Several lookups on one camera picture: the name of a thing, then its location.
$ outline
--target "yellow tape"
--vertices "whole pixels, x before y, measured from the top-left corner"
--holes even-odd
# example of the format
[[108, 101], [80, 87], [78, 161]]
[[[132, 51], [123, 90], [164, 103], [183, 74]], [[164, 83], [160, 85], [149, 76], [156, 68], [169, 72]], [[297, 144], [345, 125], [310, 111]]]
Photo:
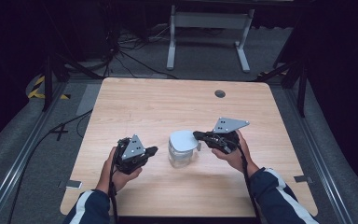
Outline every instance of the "yellow tape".
[[[45, 76], [40, 75], [39, 79], [34, 84], [31, 92], [28, 94], [28, 98], [39, 98], [39, 99], [45, 99], [46, 96], [43, 93], [37, 93], [39, 90], [39, 87], [42, 85], [42, 83], [45, 81]], [[71, 99], [71, 94], [63, 94], [60, 99], [62, 100], [69, 100]]]

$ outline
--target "white stripe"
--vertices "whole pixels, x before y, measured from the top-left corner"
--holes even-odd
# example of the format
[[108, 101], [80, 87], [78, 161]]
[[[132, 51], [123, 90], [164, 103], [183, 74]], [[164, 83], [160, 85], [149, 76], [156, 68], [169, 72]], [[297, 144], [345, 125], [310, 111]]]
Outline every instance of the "white stripe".
[[83, 217], [84, 213], [86, 212], [86, 201], [89, 198], [93, 191], [87, 190], [85, 191], [81, 197], [77, 200], [76, 203], [76, 214], [70, 224], [78, 224], [80, 223], [81, 218]]
[[283, 196], [283, 198], [292, 205], [292, 207], [295, 209], [296, 214], [299, 218], [303, 219], [305, 223], [307, 224], [314, 224], [318, 223], [315, 221], [315, 219], [312, 218], [310, 213], [305, 209], [301, 204], [299, 204], [292, 196], [288, 195], [286, 192], [284, 192], [284, 188], [286, 187], [286, 183], [284, 183], [283, 179], [272, 169], [266, 169], [265, 172], [269, 172], [272, 175], [275, 175], [275, 177], [278, 178], [279, 186], [276, 188], [280, 194]]

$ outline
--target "navy blue sleeve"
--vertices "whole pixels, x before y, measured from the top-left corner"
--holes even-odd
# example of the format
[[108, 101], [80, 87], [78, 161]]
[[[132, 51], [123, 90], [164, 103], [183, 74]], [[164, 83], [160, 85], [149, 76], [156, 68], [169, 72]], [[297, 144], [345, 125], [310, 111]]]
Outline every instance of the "navy blue sleeve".
[[318, 223], [274, 170], [258, 170], [250, 177], [250, 185], [252, 196], [268, 223]]
[[108, 224], [110, 221], [109, 209], [109, 197], [104, 192], [97, 189], [87, 190], [80, 194], [63, 224]]

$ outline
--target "table top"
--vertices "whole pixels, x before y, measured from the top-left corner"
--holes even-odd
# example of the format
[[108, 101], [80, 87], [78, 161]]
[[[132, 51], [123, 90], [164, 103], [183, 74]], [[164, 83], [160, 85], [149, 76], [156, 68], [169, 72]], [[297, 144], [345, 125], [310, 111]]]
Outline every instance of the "table top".
[[[215, 91], [224, 91], [219, 98]], [[249, 120], [241, 128], [253, 160], [276, 170], [313, 215], [317, 208], [278, 107], [267, 84], [173, 79], [106, 78], [101, 86], [61, 211], [94, 189], [103, 162], [117, 140], [135, 133], [145, 147], [158, 147], [140, 176], [117, 194], [117, 211], [129, 217], [254, 217], [243, 175], [215, 157], [202, 143], [180, 169], [168, 160], [168, 141], [179, 130], [211, 131], [219, 117]]]

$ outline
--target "human hand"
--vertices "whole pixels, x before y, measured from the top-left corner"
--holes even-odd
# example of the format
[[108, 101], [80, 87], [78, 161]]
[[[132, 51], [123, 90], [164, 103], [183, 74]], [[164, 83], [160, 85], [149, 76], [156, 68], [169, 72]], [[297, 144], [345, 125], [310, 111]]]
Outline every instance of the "human hand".
[[217, 148], [212, 149], [212, 153], [220, 160], [227, 161], [230, 166], [234, 169], [237, 169], [241, 173], [243, 173], [243, 166], [242, 166], [242, 153], [243, 152], [245, 159], [248, 163], [247, 166], [247, 173], [248, 176], [254, 174], [259, 168], [255, 165], [252, 161], [251, 154], [249, 152], [248, 144], [246, 143], [245, 139], [243, 138], [241, 132], [236, 130], [238, 137], [240, 138], [240, 145], [241, 148], [237, 148], [233, 152], [229, 154], [225, 154]]
[[[109, 179], [110, 179], [110, 169], [112, 166], [113, 156], [115, 154], [116, 147], [113, 147], [110, 151], [108, 159], [103, 164], [103, 169], [101, 171], [100, 180], [98, 181], [96, 189], [101, 190], [108, 194], [109, 191]], [[138, 175], [142, 172], [142, 168], [136, 169], [130, 175], [126, 175], [121, 173], [120, 171], [116, 171], [116, 167], [114, 168], [115, 172], [112, 177], [112, 181], [115, 184], [116, 191], [118, 192], [130, 181], [138, 177]]]

